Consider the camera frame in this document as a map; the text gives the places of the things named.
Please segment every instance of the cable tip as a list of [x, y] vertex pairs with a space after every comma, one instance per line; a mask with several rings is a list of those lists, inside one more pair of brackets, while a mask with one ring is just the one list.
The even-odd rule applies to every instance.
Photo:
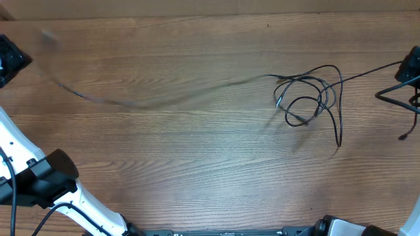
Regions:
[[407, 134], [403, 134], [398, 138], [398, 140], [405, 140], [407, 137], [408, 137]]

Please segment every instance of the tangled cable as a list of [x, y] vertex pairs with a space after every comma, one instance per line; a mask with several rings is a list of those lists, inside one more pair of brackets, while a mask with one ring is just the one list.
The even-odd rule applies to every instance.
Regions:
[[[337, 147], [341, 147], [341, 144], [343, 142], [343, 116], [342, 116], [342, 113], [341, 113], [341, 106], [342, 106], [341, 98], [343, 97], [343, 83], [346, 82], [346, 81], [349, 81], [351, 79], [355, 79], [357, 77], [361, 77], [363, 75], [367, 75], [369, 73], [378, 71], [380, 69], [384, 69], [384, 68], [387, 68], [389, 66], [393, 66], [393, 65], [401, 64], [401, 63], [402, 63], [402, 61], [393, 62], [391, 64], [387, 64], [385, 66], [381, 66], [381, 67], [376, 68], [376, 69], [373, 69], [371, 71], [367, 71], [365, 73], [361, 73], [359, 75], [352, 76], [352, 77], [350, 77], [348, 79], [343, 79], [343, 76], [341, 75], [340, 69], [337, 66], [334, 66], [334, 65], [318, 66], [317, 68], [314, 68], [314, 69], [312, 69], [310, 71], [307, 71], [305, 73], [298, 74], [298, 75], [283, 76], [283, 75], [268, 74], [268, 75], [264, 75], [264, 76], [277, 77], [278, 79], [284, 81], [283, 83], [281, 83], [280, 85], [278, 85], [276, 87], [276, 89], [274, 89], [273, 97], [274, 97], [274, 100], [276, 101], [276, 107], [278, 109], [280, 109], [280, 110], [285, 111], [285, 117], [284, 117], [284, 119], [285, 119], [285, 121], [286, 121], [286, 123], [288, 125], [290, 125], [291, 127], [299, 127], [299, 126], [302, 126], [302, 125], [307, 125], [311, 120], [315, 119], [317, 116], [321, 115], [321, 113], [324, 110], [326, 110], [329, 113], [329, 115], [331, 117], [331, 120], [333, 121], [334, 133], [335, 133], [335, 142], [337, 143]], [[340, 79], [339, 82], [336, 82], [336, 83], [333, 83], [333, 84], [330, 85], [324, 79], [320, 79], [320, 78], [317, 78], [317, 77], [313, 77], [313, 76], [309, 76], [308, 75], [308, 74], [312, 73], [313, 71], [316, 71], [317, 69], [320, 69], [320, 68], [328, 68], [328, 67], [334, 68], [338, 72], [339, 79]], [[322, 88], [320, 89], [318, 86], [316, 86], [314, 83], [311, 83], [310, 81], [317, 81], [317, 82], [319, 82], [321, 84]], [[301, 82], [301, 83], [304, 83], [306, 85], [310, 85], [311, 87], [314, 87], [318, 91], [318, 97], [317, 98], [314, 98], [314, 97], [311, 97], [311, 96], [300, 96], [300, 97], [294, 99], [294, 101], [292, 101], [288, 105], [287, 108], [284, 108], [281, 105], [282, 104], [282, 100], [283, 100], [283, 98], [284, 98], [287, 90], [290, 88], [290, 86], [293, 85], [296, 82]], [[338, 85], [338, 84], [341, 85], [340, 95], [339, 95], [339, 121], [340, 121], [340, 131], [339, 131], [339, 134], [337, 132], [337, 124], [335, 122], [334, 115], [332, 114], [332, 112], [330, 110], [337, 103], [337, 93], [335, 92], [335, 89], [333, 87], [335, 85]], [[287, 86], [283, 89], [283, 92], [277, 97], [277, 91], [282, 86], [284, 86], [284, 85], [287, 85]], [[334, 100], [333, 100], [333, 102], [332, 102], [331, 105], [328, 105], [329, 104], [329, 93], [328, 93], [328, 90], [329, 89], [332, 91], [333, 98], [334, 98]], [[296, 115], [296, 114], [290, 112], [290, 109], [293, 106], [293, 104], [295, 104], [297, 101], [302, 100], [302, 99], [309, 99], [309, 100], [316, 101], [318, 103], [318, 105], [316, 106], [316, 108], [314, 110], [314, 114], [309, 119], [304, 119], [300, 115]], [[293, 116], [298, 121], [300, 121], [300, 123], [299, 124], [292, 124], [292, 123], [290, 123], [289, 118], [288, 118], [288, 115]]]

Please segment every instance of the wooden table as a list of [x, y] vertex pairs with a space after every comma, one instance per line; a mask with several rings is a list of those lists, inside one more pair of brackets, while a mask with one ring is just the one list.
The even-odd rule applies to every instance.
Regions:
[[[377, 12], [0, 22], [35, 59], [34, 32], [54, 32], [62, 48], [50, 68], [63, 83], [145, 108], [84, 101], [35, 63], [1, 90], [0, 105], [45, 153], [67, 152], [85, 187], [142, 229], [269, 229], [332, 214], [397, 231], [420, 194], [420, 130], [398, 141], [413, 114], [373, 95], [397, 84], [398, 66], [344, 85], [338, 150], [327, 113], [299, 128], [274, 116], [274, 78], [221, 85], [322, 64], [350, 77], [402, 60], [420, 44], [419, 21], [420, 12]], [[338, 81], [332, 69], [314, 75]], [[220, 88], [202, 92], [211, 87]], [[302, 95], [315, 93], [297, 85], [285, 103]], [[18, 234], [46, 212], [19, 208]], [[9, 220], [2, 206], [3, 235]], [[54, 214], [42, 233], [82, 231]]]

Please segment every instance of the beige wall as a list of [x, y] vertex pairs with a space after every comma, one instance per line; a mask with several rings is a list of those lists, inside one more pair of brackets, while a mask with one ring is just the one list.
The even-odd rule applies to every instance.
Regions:
[[0, 0], [0, 3], [16, 20], [420, 9], [420, 0]]

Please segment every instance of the wood grain surface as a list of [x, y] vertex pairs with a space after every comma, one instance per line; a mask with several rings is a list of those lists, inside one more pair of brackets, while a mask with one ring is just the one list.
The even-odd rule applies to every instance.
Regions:
[[[419, 21], [420, 12], [376, 12], [0, 22], [35, 61], [45, 57], [39, 31], [62, 43], [49, 72], [29, 65], [0, 105], [45, 153], [67, 152], [85, 187], [142, 229], [269, 229], [332, 214], [397, 231], [420, 194], [420, 130], [398, 141], [413, 114], [374, 94], [397, 84], [398, 66], [345, 83], [339, 149], [326, 113], [299, 128], [275, 115], [274, 78], [223, 85], [322, 64], [350, 77], [402, 60], [420, 43]], [[49, 75], [142, 107], [84, 101]], [[331, 69], [314, 75], [338, 81]], [[284, 102], [302, 95], [315, 93], [297, 85]], [[18, 234], [46, 212], [18, 208]], [[10, 207], [0, 207], [0, 234], [9, 220]], [[83, 229], [53, 214], [42, 235], [58, 232]]]

